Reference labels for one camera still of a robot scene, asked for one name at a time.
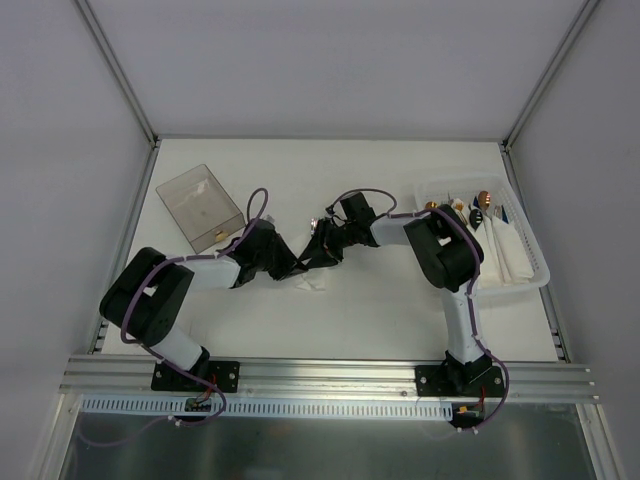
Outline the white paper napkin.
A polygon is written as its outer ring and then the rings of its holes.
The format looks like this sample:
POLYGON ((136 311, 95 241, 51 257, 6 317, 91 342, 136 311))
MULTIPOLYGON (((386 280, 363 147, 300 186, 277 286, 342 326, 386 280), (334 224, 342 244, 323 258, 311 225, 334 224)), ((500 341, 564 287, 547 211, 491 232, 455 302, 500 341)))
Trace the white paper napkin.
POLYGON ((342 271, 337 268, 315 269, 294 279, 294 287, 306 292, 327 292, 336 287, 342 279, 342 271))

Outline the ornate silver fork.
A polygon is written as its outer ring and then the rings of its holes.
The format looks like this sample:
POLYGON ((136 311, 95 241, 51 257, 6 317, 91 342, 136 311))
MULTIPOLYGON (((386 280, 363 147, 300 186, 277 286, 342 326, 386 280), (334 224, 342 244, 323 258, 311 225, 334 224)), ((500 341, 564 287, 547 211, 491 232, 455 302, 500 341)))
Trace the ornate silver fork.
POLYGON ((312 218, 310 221, 310 234, 315 235, 319 233, 322 225, 323 225, 323 218, 321 217, 312 218))

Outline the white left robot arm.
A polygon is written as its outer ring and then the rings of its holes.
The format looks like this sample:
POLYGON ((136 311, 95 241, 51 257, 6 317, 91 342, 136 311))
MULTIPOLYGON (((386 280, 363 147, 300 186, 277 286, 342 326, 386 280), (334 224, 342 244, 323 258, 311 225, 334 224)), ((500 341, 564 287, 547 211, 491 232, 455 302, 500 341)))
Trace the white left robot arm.
POLYGON ((274 225, 257 220, 216 255, 169 258, 142 248, 107 290, 99 313, 120 329, 123 342, 172 365, 174 378, 197 390, 208 381, 210 354, 176 324, 187 293, 240 288, 259 272, 281 281, 306 270, 274 225))

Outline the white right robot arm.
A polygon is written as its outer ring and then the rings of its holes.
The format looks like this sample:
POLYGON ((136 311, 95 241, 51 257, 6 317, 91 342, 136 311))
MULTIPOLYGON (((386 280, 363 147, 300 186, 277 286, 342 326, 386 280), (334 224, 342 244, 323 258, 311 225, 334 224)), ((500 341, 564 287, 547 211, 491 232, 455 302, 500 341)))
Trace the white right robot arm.
POLYGON ((336 200, 344 216, 336 218, 335 206, 313 223, 309 243, 299 260, 309 269, 328 268, 343 261, 344 250, 355 245, 372 248, 406 245, 412 248, 429 283, 441 291, 448 332, 446 358, 449 387, 459 395, 480 388, 484 376, 474 362, 486 355, 480 346, 477 308, 473 296, 484 252, 457 211, 447 204, 417 213, 377 214, 362 190, 336 200))

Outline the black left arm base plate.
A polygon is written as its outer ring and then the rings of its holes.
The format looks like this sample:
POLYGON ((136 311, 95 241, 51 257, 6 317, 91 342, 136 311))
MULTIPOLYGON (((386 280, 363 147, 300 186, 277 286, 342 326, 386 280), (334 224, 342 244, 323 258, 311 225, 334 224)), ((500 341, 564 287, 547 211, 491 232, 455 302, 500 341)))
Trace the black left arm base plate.
MULTIPOLYGON (((200 378, 215 385, 223 393, 236 393, 241 364, 238 361, 209 360, 200 378)), ((201 381, 186 377, 164 363, 157 364, 151 380, 156 392, 204 392, 208 389, 201 381)))

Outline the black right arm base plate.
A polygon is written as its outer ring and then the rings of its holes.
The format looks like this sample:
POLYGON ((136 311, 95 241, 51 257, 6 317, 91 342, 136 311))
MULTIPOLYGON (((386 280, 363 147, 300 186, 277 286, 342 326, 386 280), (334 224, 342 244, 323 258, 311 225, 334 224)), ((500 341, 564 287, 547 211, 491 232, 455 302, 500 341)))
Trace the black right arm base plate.
POLYGON ((503 373, 497 366, 465 379, 443 363, 423 364, 414 368, 414 380, 419 397, 500 398, 505 393, 503 373))

